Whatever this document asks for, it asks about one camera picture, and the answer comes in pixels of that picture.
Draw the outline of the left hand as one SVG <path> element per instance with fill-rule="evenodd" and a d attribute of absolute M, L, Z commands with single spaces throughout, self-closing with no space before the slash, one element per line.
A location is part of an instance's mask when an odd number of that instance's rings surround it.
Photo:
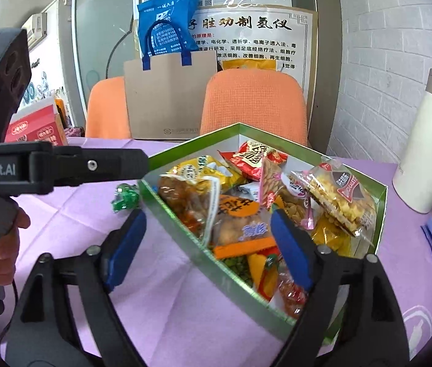
<path fill-rule="evenodd" d="M 13 282 L 20 249 L 19 230 L 27 229 L 30 224 L 30 217 L 23 209 L 18 208 L 11 230 L 0 239 L 0 286 Z"/>

